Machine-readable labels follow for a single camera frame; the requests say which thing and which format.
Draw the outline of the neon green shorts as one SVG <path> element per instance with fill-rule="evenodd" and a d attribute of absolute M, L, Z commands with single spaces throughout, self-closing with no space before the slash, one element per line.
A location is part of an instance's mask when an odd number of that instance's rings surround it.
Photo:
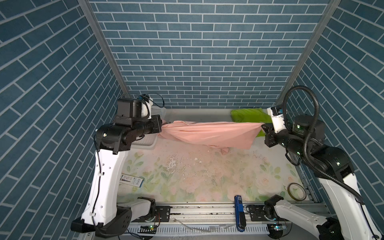
<path fill-rule="evenodd" d="M 272 118 L 261 108 L 231 110 L 231 118 L 236 123 L 272 123 Z"/>

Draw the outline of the pink shorts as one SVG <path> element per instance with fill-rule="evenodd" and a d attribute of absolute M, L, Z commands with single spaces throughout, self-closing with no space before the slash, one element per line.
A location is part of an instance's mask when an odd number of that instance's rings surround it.
<path fill-rule="evenodd" d="M 250 149 L 262 131 L 262 125 L 262 123 L 175 121 L 162 125 L 159 136 L 172 141 L 210 146 L 227 153 L 229 148 Z"/>

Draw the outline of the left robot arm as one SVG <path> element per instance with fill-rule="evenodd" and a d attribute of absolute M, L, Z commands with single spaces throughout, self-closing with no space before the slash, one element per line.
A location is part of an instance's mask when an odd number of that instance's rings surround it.
<path fill-rule="evenodd" d="M 89 199 L 84 212 L 71 223 L 71 231 L 94 232 L 99 238 L 112 238 L 125 233 L 136 219 L 151 220 L 156 216 L 156 201 L 140 197 L 119 205 L 118 189 L 123 166 L 138 137 L 161 132 L 162 120 L 154 115 L 144 121 L 127 124 L 105 124 L 99 127 L 94 138 L 95 173 Z"/>

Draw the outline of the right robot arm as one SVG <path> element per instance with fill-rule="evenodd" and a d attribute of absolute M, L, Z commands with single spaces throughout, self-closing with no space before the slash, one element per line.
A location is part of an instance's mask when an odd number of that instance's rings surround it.
<path fill-rule="evenodd" d="M 349 156 L 342 149 L 323 144 L 325 124 L 315 116 L 295 118 L 293 128 L 286 126 L 282 113 L 270 113 L 272 123 L 262 126 L 265 144 L 280 145 L 286 154 L 310 168 L 325 189 L 336 218 L 322 217 L 290 204 L 274 195 L 265 201 L 265 217 L 270 221 L 288 220 L 319 240 L 382 240 L 358 189 Z"/>

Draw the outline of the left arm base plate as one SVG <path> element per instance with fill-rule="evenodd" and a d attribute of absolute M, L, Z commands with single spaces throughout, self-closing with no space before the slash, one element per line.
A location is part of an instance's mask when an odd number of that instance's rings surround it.
<path fill-rule="evenodd" d="M 171 206 L 156 206 L 155 222 L 157 224 L 168 223 L 171 216 Z"/>

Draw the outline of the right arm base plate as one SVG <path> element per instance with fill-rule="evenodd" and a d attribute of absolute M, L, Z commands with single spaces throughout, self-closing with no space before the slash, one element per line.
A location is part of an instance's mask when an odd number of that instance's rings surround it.
<path fill-rule="evenodd" d="M 250 215 L 252 222 L 262 222 L 269 220 L 265 215 L 263 205 L 247 205 L 246 212 Z"/>

